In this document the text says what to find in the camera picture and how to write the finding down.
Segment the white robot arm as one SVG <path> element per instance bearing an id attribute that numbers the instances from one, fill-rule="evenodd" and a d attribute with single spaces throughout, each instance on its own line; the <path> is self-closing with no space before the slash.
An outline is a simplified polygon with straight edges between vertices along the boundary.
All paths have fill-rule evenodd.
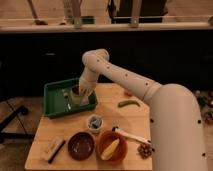
<path id="1" fill-rule="evenodd" d="M 201 112 L 190 90 L 116 66 L 104 49 L 85 52 L 82 62 L 81 94 L 90 95 L 104 75 L 149 106 L 153 171 L 208 171 Z"/>

